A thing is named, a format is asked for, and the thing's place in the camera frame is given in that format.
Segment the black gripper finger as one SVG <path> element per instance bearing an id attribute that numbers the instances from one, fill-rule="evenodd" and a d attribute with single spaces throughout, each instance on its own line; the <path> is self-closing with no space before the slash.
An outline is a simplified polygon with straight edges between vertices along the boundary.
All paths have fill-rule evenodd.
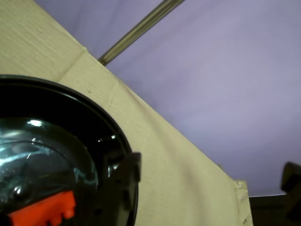
<path id="1" fill-rule="evenodd" d="M 301 166 L 287 162 L 283 169 L 281 190 L 286 193 L 286 217 L 295 222 L 301 221 Z"/>
<path id="2" fill-rule="evenodd" d="M 141 154 L 127 155 L 103 185 L 103 225 L 133 226 L 138 209 Z"/>

